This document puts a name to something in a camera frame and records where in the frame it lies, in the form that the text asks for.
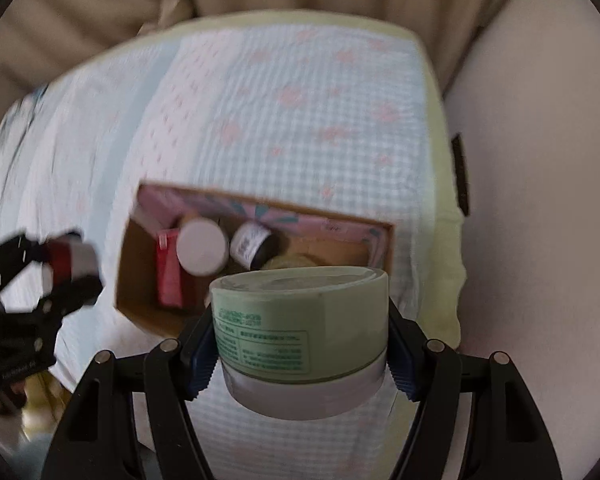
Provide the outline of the cardboard storage box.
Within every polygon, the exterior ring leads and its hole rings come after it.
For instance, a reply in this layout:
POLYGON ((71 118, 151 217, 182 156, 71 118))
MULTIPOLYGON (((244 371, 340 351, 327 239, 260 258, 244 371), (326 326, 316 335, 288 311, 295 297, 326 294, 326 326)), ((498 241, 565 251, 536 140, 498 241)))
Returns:
POLYGON ((175 336, 201 315, 210 283, 276 266, 390 271, 392 224, 279 200, 143 182, 123 237, 114 306, 136 326, 175 336))

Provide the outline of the red cap small bottle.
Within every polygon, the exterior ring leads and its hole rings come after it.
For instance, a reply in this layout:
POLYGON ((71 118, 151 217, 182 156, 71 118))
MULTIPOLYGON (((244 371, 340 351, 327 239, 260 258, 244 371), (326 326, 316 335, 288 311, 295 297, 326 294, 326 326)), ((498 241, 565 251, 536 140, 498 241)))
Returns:
POLYGON ((98 275, 98 259, 92 245, 79 240, 46 243, 47 265, 54 285, 98 275))

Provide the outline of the dark bottle white label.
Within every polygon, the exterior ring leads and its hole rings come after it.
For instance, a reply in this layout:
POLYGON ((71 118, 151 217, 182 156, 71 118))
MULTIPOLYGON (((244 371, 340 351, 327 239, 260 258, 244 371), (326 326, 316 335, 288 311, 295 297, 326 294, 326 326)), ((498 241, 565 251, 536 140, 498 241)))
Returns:
POLYGON ((272 235, 265 226, 256 222, 242 224, 230 241, 230 256, 241 266, 250 269, 262 244, 272 235))

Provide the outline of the white round jar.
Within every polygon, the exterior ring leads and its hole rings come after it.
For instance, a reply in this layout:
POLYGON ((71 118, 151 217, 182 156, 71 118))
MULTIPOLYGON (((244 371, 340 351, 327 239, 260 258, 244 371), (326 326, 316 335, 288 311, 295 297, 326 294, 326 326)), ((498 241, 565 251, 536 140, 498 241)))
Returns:
POLYGON ((207 218, 193 218, 180 227, 176 252, 181 266, 193 276, 211 276, 225 268, 228 238, 222 228, 207 218))

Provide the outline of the checkered floral bed sheet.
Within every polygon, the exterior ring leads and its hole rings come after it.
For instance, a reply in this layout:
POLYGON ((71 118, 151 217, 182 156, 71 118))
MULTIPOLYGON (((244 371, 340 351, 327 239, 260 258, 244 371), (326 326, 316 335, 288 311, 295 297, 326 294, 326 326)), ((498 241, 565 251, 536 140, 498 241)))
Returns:
POLYGON ((203 18, 96 56, 0 122, 0 240, 78 228, 112 282, 144 181, 392 223, 392 299, 460 342, 463 217, 412 32, 317 12, 203 18))

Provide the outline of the green jar white lid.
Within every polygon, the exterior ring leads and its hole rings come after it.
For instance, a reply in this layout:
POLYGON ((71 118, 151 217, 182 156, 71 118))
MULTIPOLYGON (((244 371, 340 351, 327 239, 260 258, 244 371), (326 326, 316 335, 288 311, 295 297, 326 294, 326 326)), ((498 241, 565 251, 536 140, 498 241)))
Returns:
POLYGON ((226 388, 283 420, 340 415, 384 381, 389 279, 362 266, 309 266, 218 278, 211 310, 226 388))

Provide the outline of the red cardboard box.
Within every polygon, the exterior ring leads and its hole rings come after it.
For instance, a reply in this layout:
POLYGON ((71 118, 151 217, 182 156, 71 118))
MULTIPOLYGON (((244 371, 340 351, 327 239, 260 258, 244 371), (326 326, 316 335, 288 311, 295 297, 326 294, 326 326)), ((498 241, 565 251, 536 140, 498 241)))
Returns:
POLYGON ((176 252, 179 229, 162 230, 156 241, 156 286, 161 307, 193 311, 197 307, 196 282, 181 266, 176 252))

